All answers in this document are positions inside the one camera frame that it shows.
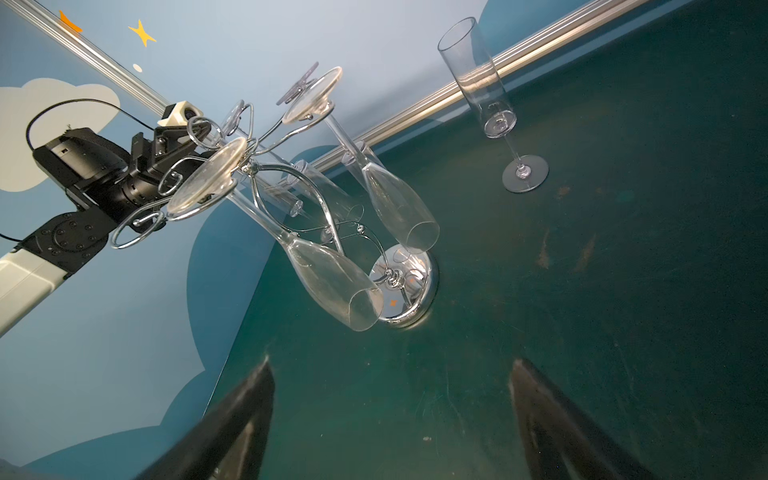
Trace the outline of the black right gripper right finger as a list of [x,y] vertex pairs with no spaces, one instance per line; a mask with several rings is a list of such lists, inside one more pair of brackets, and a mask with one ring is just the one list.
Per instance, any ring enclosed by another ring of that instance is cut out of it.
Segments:
[[533,479],[654,479],[532,362],[514,361],[509,390]]

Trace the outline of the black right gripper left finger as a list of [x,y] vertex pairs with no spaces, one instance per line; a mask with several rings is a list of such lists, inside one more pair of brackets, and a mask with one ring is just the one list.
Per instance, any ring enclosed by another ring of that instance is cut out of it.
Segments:
[[275,379],[264,359],[140,479],[257,479],[273,414]]

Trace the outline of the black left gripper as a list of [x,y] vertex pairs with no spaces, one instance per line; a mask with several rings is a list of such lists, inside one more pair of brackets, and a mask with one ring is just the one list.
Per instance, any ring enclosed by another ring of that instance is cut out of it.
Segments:
[[128,161],[131,192],[156,192],[171,166],[196,154],[198,145],[185,128],[155,128],[151,138],[139,132],[133,136]]

